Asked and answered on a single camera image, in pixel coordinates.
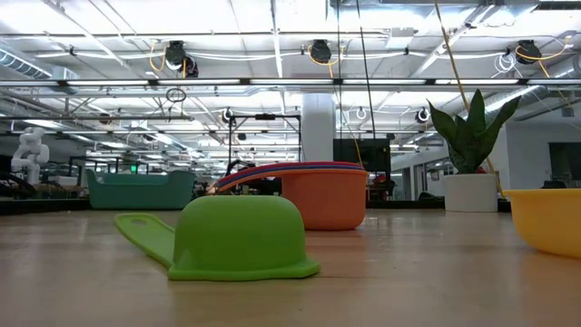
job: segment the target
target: duct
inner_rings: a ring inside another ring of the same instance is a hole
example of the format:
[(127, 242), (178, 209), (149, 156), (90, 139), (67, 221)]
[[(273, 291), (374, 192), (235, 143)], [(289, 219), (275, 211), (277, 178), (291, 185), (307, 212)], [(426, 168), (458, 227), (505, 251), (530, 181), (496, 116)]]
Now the duct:
[[(79, 78), (78, 74), (67, 68), (37, 63), (35, 59), (30, 59), (25, 54), (6, 45), (0, 45), (0, 65), (35, 80), (72, 80)], [(75, 94), (78, 91), (78, 89), (68, 86), (51, 87), (51, 89), (55, 92), (66, 94)]]

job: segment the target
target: white pillar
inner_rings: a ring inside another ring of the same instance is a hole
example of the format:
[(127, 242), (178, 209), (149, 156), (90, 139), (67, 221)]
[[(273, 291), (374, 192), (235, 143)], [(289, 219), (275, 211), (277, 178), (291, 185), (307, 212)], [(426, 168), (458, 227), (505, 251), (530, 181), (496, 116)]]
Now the white pillar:
[(302, 95), (302, 161), (333, 161), (334, 112), (332, 94)]

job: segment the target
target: wooden table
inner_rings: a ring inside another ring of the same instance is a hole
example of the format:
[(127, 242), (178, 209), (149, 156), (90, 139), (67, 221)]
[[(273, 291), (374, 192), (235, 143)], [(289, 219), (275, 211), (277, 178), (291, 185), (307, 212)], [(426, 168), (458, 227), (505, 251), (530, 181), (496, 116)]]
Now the wooden table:
[(316, 277), (260, 282), (169, 282), (115, 214), (2, 217), (0, 326), (581, 325), (581, 261), (530, 249), (505, 213), (368, 211), (307, 233)]

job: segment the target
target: ceiling light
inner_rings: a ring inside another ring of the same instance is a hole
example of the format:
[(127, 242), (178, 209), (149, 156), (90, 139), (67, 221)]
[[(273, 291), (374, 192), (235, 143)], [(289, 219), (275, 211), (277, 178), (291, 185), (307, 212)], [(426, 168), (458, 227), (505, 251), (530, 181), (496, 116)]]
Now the ceiling light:
[(155, 135), (155, 138), (157, 139), (157, 141), (160, 141), (162, 143), (168, 144), (168, 145), (172, 145), (173, 144), (173, 140), (164, 134), (158, 133)]
[(297, 148), (299, 147), (298, 144), (233, 144), (233, 148), (246, 148), (246, 147), (253, 147), (253, 148), (273, 148), (273, 149), (286, 149), (286, 148)]
[(417, 148), (419, 148), (419, 145), (415, 145), (415, 144), (403, 144), (403, 145), (390, 144), (389, 147), (392, 148), (392, 149), (397, 149), (397, 148), (400, 148), (400, 147), (417, 149)]
[(100, 142), (100, 144), (105, 145), (105, 146), (109, 146), (109, 147), (118, 148), (118, 149), (129, 147), (129, 145), (122, 144), (119, 142)]
[(93, 140), (91, 140), (90, 138), (81, 136), (81, 135), (71, 135), (71, 137), (74, 137), (77, 140), (81, 140), (81, 141), (85, 141), (85, 142), (93, 142)]
[(107, 131), (63, 131), (63, 134), (107, 134)]
[(543, 79), (531, 79), (528, 80), (528, 84), (540, 84), (540, 85), (579, 85), (581, 84), (581, 79), (570, 79), (570, 78), (543, 78)]
[(42, 126), (42, 127), (46, 127), (46, 128), (63, 128), (63, 126), (60, 125), (59, 123), (46, 121), (46, 120), (27, 119), (24, 122), (28, 123), (28, 124), (35, 124), (37, 126)]
[[(349, 78), (343, 80), (344, 84), (366, 84), (365, 78)], [(425, 79), (369, 79), (369, 84), (385, 84), (385, 85), (400, 85), (400, 84), (425, 84)]]
[(58, 86), (56, 81), (3, 81), (0, 82), (0, 86), (30, 86), (34, 84), (34, 86)]
[(424, 124), (429, 120), (429, 111), (426, 108), (421, 108), (416, 112), (416, 122), (418, 124)]
[(151, 71), (150, 71), (150, 72), (145, 72), (145, 74), (151, 75), (151, 76), (155, 77), (156, 79), (160, 79), (160, 76), (158, 76), (158, 75), (157, 75), (156, 73), (154, 73), (154, 72), (151, 72)]
[[(517, 79), (509, 79), (509, 78), (498, 78), (498, 79), (461, 79), (460, 82), (465, 85), (504, 85), (504, 84), (516, 84), (518, 83)], [(456, 85), (458, 84), (457, 80), (453, 79), (438, 79), (436, 80), (436, 84), (439, 85)]]
[(309, 79), (292, 79), (292, 78), (276, 78), (276, 79), (251, 79), (251, 84), (265, 84), (265, 85), (279, 85), (279, 84), (333, 84), (331, 78), (309, 78)]
[(94, 80), (94, 81), (67, 81), (70, 86), (140, 86), (148, 85), (147, 80)]
[(419, 151), (415, 151), (415, 150), (393, 150), (391, 152), (393, 154), (416, 154)]
[(367, 113), (365, 112), (365, 110), (363, 110), (362, 107), (360, 107), (359, 110), (357, 111), (357, 118), (365, 119), (365, 117), (367, 117)]
[(217, 85), (217, 84), (239, 84), (239, 79), (172, 79), (159, 80), (159, 85)]

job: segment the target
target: fluorescent light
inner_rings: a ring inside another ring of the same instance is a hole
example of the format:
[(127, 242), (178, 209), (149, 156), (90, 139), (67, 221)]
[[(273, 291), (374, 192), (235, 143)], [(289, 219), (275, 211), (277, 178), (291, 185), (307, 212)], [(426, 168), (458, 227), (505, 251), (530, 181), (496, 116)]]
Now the fluorescent light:
[(58, 123), (46, 121), (46, 120), (27, 119), (24, 122), (28, 123), (28, 124), (35, 124), (37, 126), (42, 126), (42, 127), (46, 127), (46, 128), (63, 128)]
[[(343, 80), (344, 84), (366, 84), (367, 79), (365, 78), (350, 78)], [(399, 84), (425, 84), (425, 79), (369, 79), (369, 84), (386, 84), (386, 85), (399, 85)]]
[(107, 131), (63, 131), (63, 134), (107, 134)]
[(280, 157), (280, 158), (254, 158), (254, 161), (256, 162), (272, 162), (272, 161), (294, 161), (296, 160), (295, 158), (285, 158), (285, 157)]
[(58, 86), (56, 81), (3, 81), (0, 86)]
[(151, 76), (155, 77), (156, 79), (159, 79), (160, 78), (160, 76), (158, 76), (156, 73), (154, 73), (152, 71), (145, 72), (145, 74), (151, 75)]
[(172, 79), (159, 80), (159, 85), (216, 85), (216, 84), (239, 84), (239, 79)]
[(298, 144), (233, 144), (232, 145), (232, 148), (244, 148), (244, 147), (284, 149), (284, 148), (296, 148), (296, 147), (299, 147), (299, 145)]
[(528, 84), (541, 84), (541, 85), (579, 85), (581, 84), (581, 79), (570, 79), (570, 78), (544, 78), (544, 79), (531, 79), (528, 80)]
[(251, 79), (251, 84), (268, 84), (268, 85), (278, 85), (278, 84), (333, 84), (331, 78), (309, 78), (309, 79), (287, 79), (287, 78), (275, 78), (275, 79)]
[(109, 147), (114, 147), (114, 148), (125, 148), (125, 147), (129, 147), (129, 145), (122, 144), (122, 143), (119, 143), (119, 142), (100, 142), (100, 144), (106, 145), (106, 146), (109, 146)]
[(393, 154), (416, 154), (419, 151), (414, 151), (414, 150), (394, 150), (391, 151)]
[(126, 86), (126, 85), (148, 85), (147, 80), (95, 80), (95, 81), (67, 81), (70, 86)]
[[(498, 79), (461, 79), (460, 82), (465, 85), (504, 85), (504, 84), (516, 84), (518, 80), (515, 78), (507, 79), (507, 78), (498, 78)], [(458, 81), (455, 79), (438, 79), (436, 80), (436, 84), (443, 85), (443, 84), (458, 84)]]
[(81, 135), (71, 135), (71, 136), (77, 140), (81, 140), (81, 141), (85, 141), (85, 142), (93, 142), (93, 140), (91, 140), (90, 138), (86, 138), (86, 137), (81, 136)]
[(159, 142), (163, 142), (163, 143), (168, 144), (168, 145), (172, 145), (173, 144), (172, 139), (169, 136), (167, 136), (167, 135), (158, 133), (158, 134), (155, 135), (155, 138)]
[(403, 144), (403, 145), (390, 144), (389, 147), (392, 148), (392, 149), (397, 149), (397, 148), (400, 148), (400, 147), (407, 147), (407, 148), (414, 148), (414, 149), (419, 148), (419, 146), (418, 145), (415, 145), (415, 144)]

